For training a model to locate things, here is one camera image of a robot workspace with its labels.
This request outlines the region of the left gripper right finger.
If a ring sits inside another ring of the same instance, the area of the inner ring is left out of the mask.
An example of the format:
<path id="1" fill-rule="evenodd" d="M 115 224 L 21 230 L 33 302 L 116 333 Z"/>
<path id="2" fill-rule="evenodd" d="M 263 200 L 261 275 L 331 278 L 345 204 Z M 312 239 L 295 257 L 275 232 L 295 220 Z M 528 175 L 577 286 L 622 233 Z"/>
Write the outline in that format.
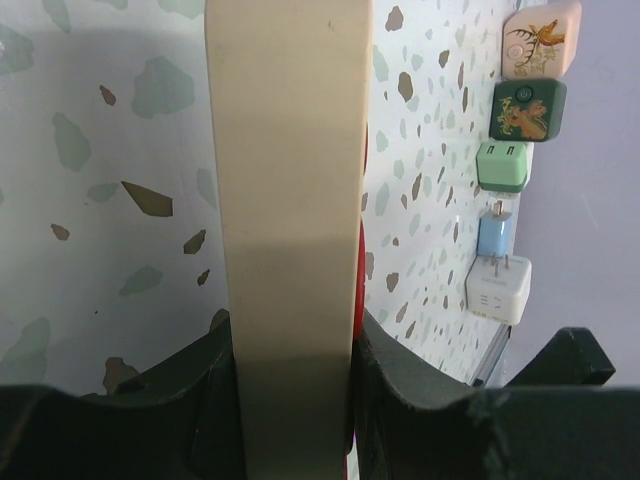
<path id="1" fill-rule="evenodd" d="M 352 380 L 364 479 L 639 475 L 635 388 L 476 388 L 419 358 L 371 316 L 353 348 Z"/>

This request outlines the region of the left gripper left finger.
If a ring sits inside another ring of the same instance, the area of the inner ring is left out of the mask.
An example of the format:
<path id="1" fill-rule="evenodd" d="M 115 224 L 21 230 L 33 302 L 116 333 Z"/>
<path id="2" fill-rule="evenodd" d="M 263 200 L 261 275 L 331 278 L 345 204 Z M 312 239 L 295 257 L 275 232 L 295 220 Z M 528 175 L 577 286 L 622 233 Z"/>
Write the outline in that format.
<path id="1" fill-rule="evenodd" d="M 111 395 L 1 389 L 4 479 L 242 479 L 230 317 Z"/>

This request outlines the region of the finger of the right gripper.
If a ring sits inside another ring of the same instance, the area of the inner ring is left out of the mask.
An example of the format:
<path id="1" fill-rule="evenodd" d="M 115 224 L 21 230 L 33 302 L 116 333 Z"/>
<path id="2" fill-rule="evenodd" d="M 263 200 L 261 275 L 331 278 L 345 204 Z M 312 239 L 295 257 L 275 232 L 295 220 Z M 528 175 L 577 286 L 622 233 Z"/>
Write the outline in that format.
<path id="1" fill-rule="evenodd" d="M 564 327 L 507 385 L 602 386 L 615 373 L 615 366 L 589 329 Z"/>

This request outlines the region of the white cube tiger sticker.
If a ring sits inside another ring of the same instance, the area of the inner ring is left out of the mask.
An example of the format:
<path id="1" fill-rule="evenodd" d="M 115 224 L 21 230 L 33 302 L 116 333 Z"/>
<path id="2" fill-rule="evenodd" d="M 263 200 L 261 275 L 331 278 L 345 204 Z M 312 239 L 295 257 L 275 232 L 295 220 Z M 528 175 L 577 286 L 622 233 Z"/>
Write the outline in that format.
<path id="1" fill-rule="evenodd" d="M 531 277 L 528 258 L 477 255 L 465 281 L 467 308 L 481 318 L 515 326 L 529 299 Z"/>

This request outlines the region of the light blue adapter plug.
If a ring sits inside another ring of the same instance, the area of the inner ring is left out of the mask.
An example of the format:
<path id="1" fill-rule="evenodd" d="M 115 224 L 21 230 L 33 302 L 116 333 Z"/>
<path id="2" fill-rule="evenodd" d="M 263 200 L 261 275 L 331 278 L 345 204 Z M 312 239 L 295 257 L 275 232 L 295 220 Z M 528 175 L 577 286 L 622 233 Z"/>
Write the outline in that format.
<path id="1" fill-rule="evenodd" d="M 504 257 L 509 247 L 512 225 L 512 213 L 505 209 L 502 200 L 497 200 L 480 217 L 476 253 L 485 257 Z"/>

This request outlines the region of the green adapter plug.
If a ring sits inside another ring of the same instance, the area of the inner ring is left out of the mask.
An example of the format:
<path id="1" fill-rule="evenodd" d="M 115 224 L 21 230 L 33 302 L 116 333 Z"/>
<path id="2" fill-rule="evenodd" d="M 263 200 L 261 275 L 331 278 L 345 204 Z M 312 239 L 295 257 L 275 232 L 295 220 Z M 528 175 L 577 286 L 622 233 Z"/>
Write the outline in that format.
<path id="1" fill-rule="evenodd" d="M 496 198 L 515 199 L 531 176 L 532 143 L 488 140 L 476 153 L 478 183 Z"/>

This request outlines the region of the dark green cube socket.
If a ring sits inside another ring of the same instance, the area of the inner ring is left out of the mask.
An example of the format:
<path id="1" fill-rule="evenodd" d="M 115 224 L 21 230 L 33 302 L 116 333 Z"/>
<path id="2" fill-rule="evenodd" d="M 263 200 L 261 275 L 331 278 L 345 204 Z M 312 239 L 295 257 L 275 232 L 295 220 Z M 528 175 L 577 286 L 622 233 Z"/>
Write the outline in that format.
<path id="1" fill-rule="evenodd" d="M 559 80 L 505 80 L 494 88 L 489 136 L 546 142 L 561 130 L 567 86 Z"/>

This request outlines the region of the pink round socket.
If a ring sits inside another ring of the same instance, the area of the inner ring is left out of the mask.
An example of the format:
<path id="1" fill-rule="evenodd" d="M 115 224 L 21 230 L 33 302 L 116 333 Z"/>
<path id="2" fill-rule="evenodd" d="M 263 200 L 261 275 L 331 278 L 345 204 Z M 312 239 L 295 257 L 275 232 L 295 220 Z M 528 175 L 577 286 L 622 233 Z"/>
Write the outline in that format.
<path id="1" fill-rule="evenodd" d="M 503 27 L 502 77 L 562 78 L 576 56 L 581 17 L 579 1 L 526 7 L 512 15 Z"/>

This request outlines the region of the beige long power strip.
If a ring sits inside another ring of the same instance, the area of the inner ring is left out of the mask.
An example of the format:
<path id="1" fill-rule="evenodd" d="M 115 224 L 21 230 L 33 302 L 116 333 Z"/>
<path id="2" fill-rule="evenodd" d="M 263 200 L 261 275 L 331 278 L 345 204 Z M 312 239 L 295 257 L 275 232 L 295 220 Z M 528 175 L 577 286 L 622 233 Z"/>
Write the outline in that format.
<path id="1" fill-rule="evenodd" d="M 343 475 L 368 1 L 210 1 L 205 37 L 251 479 Z"/>

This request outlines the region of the aluminium rail frame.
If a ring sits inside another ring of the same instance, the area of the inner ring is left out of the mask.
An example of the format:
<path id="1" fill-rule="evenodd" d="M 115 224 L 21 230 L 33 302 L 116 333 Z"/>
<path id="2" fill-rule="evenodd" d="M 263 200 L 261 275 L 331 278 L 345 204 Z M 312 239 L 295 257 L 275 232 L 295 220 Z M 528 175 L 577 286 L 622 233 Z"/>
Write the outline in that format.
<path id="1" fill-rule="evenodd" d="M 506 352 L 511 338 L 511 326 L 498 328 L 469 384 L 476 388 L 501 387 L 504 384 Z"/>

